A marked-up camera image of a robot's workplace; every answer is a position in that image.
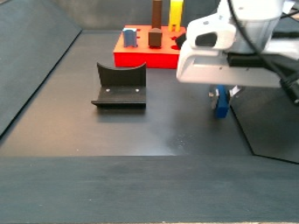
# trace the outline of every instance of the black holder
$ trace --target black holder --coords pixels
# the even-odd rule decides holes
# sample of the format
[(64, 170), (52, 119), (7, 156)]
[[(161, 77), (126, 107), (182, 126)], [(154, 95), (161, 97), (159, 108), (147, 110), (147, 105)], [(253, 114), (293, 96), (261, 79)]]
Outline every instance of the black holder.
[(129, 69), (115, 69), (98, 63), (101, 90), (91, 103), (106, 108), (146, 108), (146, 63)]

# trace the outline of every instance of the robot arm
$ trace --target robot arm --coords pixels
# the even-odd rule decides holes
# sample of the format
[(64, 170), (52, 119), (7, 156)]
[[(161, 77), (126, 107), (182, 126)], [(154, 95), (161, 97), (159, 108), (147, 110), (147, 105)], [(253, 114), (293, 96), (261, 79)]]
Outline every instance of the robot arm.
[[(238, 21), (233, 17), (230, 8), (233, 5)], [(282, 67), (274, 63), (270, 63), (266, 68), (253, 66), (253, 63), (245, 65), (249, 61), (247, 56), (251, 57), (253, 53), (261, 54), (267, 48), (273, 31), (282, 16), (283, 5), (285, 0), (222, 0), (218, 12), (194, 20), (187, 27), (187, 40), (182, 45), (177, 71), (178, 80), (234, 86), (283, 87), (287, 88), (287, 91), (291, 88), (294, 104), (298, 103), (297, 105), (299, 105), (298, 74), (293, 72), (291, 75), (282, 77)], [(250, 40), (243, 38), (241, 29), (246, 30)], [(298, 59), (298, 42), (294, 42), (294, 49), (298, 49)], [(243, 66), (230, 64), (231, 54), (242, 55)]]

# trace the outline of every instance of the gray table surface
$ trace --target gray table surface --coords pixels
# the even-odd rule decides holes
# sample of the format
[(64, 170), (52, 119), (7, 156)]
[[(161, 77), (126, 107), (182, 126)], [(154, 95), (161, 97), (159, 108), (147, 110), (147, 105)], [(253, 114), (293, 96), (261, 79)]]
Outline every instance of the gray table surface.
[(118, 35), (83, 32), (2, 139), (0, 222), (299, 221), (299, 166), (251, 156), (207, 86), (149, 69), (146, 111), (90, 103)]
[(0, 156), (250, 155), (231, 114), (217, 120), (207, 85), (147, 69), (146, 110), (105, 110), (97, 63), (113, 67), (119, 31), (86, 31), (0, 143)]

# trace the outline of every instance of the red block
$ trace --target red block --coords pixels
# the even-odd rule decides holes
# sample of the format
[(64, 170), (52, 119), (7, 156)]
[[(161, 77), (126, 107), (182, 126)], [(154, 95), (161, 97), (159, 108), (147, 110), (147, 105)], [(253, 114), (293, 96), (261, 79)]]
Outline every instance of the red block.
[(150, 48), (149, 32), (151, 25), (127, 25), (126, 28), (137, 28), (138, 47), (125, 47), (123, 33), (121, 34), (114, 51), (117, 67), (138, 67), (146, 63), (153, 68), (177, 68), (181, 50), (175, 44), (175, 39), (186, 33), (182, 27), (181, 31), (169, 31), (169, 26), (162, 27), (163, 45), (162, 48)]

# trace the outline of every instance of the black cable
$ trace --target black cable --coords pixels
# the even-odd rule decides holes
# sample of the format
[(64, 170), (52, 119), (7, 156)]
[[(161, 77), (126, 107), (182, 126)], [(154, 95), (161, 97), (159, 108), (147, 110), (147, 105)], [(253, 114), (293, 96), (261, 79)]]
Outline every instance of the black cable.
[(251, 42), (250, 38), (249, 38), (249, 34), (247, 34), (247, 31), (246, 29), (242, 27), (241, 25), (241, 22), (238, 20), (238, 17), (237, 17), (237, 13), (235, 13), (235, 10), (234, 10), (234, 5), (233, 5), (233, 2), (231, 0), (229, 0), (229, 9), (230, 9), (230, 13), (231, 13), (231, 16), (233, 16), (233, 19), (234, 19), (234, 22), (237, 24), (237, 27), (238, 27), (238, 31), (243, 37), (243, 39), (247, 41), (247, 44), (249, 46), (251, 47), (254, 53), (257, 54), (257, 56), (263, 60), (266, 66), (278, 74), (279, 78), (282, 80), (286, 80), (286, 75), (285, 73), (281, 71), (281, 69), (277, 67), (277, 65), (262, 55), (261, 53), (261, 50), (258, 49), (258, 47), (254, 45), (254, 43)]
[(298, 14), (299, 10), (295, 10), (294, 12), (285, 14), (281, 18), (290, 18), (293, 15)]

